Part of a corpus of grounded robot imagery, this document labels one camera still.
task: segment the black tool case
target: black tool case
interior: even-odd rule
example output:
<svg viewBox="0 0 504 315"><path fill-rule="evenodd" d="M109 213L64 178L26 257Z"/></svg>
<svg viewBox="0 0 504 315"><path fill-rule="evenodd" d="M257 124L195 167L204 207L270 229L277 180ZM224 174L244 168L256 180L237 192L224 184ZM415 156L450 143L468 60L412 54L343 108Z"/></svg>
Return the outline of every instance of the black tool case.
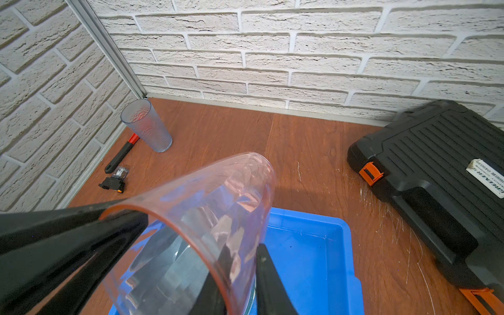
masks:
<svg viewBox="0 0 504 315"><path fill-rule="evenodd" d="M504 199L466 171L474 159L504 174L504 132L444 100L348 149L352 169L410 224L451 283L490 287L503 300Z"/></svg>

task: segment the orange latch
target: orange latch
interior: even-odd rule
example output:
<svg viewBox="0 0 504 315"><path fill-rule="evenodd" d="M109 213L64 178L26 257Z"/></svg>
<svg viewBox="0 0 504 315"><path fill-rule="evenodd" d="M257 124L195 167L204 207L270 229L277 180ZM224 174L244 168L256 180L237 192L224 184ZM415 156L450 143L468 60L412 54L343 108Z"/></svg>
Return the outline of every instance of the orange latch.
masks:
<svg viewBox="0 0 504 315"><path fill-rule="evenodd" d="M369 186L373 186L380 178L383 177L383 173L381 173L373 162L368 162L360 171L360 176L364 178Z"/></svg>
<svg viewBox="0 0 504 315"><path fill-rule="evenodd" d="M459 289L460 292L471 302L481 315L490 315L491 313L478 300L476 295L479 295L492 309L495 315L504 315L504 304L493 295L493 290L484 289Z"/></svg>

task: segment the brown wooden surface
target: brown wooden surface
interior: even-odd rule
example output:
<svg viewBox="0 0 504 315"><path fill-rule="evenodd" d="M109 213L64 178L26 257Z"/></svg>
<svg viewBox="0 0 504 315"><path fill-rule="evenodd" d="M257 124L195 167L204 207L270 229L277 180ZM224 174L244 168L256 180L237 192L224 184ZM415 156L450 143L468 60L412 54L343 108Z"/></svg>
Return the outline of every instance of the brown wooden surface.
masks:
<svg viewBox="0 0 504 315"><path fill-rule="evenodd" d="M130 169L125 193L103 190L98 187L106 176L103 169L131 136L126 129L71 206L134 196L233 154L258 152L277 173L274 207L348 223L366 314L477 314L439 273L433 255L397 212L374 197L348 166L348 147L378 127L151 101L173 136L172 147L155 153L138 141L121 164ZM107 314L111 306L100 285L81 314Z"/></svg>

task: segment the red and black handle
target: red and black handle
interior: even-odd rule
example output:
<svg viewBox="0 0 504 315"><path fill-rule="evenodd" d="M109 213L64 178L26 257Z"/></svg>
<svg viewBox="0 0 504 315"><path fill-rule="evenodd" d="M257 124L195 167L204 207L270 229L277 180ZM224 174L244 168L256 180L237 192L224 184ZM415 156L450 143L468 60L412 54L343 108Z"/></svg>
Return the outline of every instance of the red and black handle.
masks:
<svg viewBox="0 0 504 315"><path fill-rule="evenodd" d="M105 173L106 174L112 174L114 170L119 166L119 163L121 163L122 159L128 154L128 152L131 150L133 145L140 139L140 137L137 134L133 134L131 138L124 144L122 149L114 156L112 161L105 167Z"/></svg>

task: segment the metal strip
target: metal strip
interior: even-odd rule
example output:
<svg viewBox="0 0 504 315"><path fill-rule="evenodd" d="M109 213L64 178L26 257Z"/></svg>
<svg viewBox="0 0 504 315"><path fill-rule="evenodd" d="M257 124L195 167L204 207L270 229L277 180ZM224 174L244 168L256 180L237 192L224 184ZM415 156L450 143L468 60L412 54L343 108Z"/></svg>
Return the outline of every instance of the metal strip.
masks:
<svg viewBox="0 0 504 315"><path fill-rule="evenodd" d="M101 24L100 19L89 6L89 3L86 0L65 1L135 96L137 98L145 98L147 92Z"/></svg>

